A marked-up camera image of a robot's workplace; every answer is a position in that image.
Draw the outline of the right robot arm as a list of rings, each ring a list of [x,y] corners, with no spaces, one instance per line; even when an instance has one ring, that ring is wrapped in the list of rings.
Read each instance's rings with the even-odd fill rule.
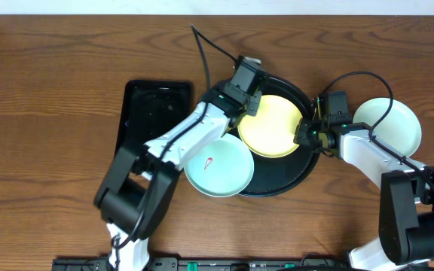
[[[378,238],[349,253],[353,268],[399,270],[434,260],[434,166],[401,155],[348,114],[303,118],[294,141],[355,166],[381,192]]]

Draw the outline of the mint plate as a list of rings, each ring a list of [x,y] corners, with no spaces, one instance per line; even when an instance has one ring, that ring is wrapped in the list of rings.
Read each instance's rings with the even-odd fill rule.
[[[358,107],[354,123],[374,124],[389,107],[389,98],[370,99]],[[405,104],[394,100],[389,114],[374,129],[388,145],[410,157],[419,148],[422,138],[420,122],[415,113]]]
[[[254,173],[254,160],[238,137],[225,134],[204,147],[185,165],[184,171],[201,193],[229,197],[248,186]]]

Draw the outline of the yellow plate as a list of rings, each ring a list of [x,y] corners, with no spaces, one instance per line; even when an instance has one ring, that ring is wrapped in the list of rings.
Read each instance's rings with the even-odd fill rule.
[[[267,158],[284,157],[299,147],[294,143],[294,137],[302,117],[298,107],[288,99],[264,95],[257,114],[246,115],[237,131],[240,139],[255,154]]]

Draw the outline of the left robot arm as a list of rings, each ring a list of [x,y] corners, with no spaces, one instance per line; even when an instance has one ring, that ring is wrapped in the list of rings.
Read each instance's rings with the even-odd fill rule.
[[[266,75],[222,81],[170,131],[144,144],[123,142],[93,200],[112,238],[108,268],[145,268],[148,239],[167,213],[183,166],[220,139],[235,120],[256,114],[268,82]]]

